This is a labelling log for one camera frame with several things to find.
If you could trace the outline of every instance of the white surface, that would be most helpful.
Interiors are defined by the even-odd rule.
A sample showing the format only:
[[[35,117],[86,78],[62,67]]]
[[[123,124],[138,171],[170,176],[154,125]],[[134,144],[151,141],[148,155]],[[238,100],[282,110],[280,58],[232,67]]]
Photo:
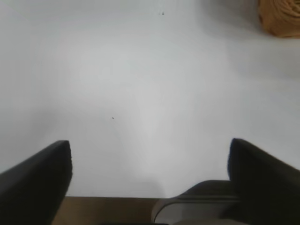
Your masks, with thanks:
[[[2,0],[0,170],[68,139],[69,195],[171,197],[233,137],[300,168],[300,41],[255,2]]]

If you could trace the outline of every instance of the white table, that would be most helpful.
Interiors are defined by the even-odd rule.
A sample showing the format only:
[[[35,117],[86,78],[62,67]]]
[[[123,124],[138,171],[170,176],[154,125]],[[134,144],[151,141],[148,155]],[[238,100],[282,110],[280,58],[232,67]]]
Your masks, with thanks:
[[[0,170],[68,139],[69,195],[172,197],[233,137],[300,169],[300,40],[255,2],[2,0]]]

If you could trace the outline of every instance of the tan object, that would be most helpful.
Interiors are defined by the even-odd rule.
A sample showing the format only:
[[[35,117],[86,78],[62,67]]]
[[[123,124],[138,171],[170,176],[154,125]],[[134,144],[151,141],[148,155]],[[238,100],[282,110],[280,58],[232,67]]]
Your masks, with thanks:
[[[300,38],[300,0],[259,0],[262,27],[280,38]]]

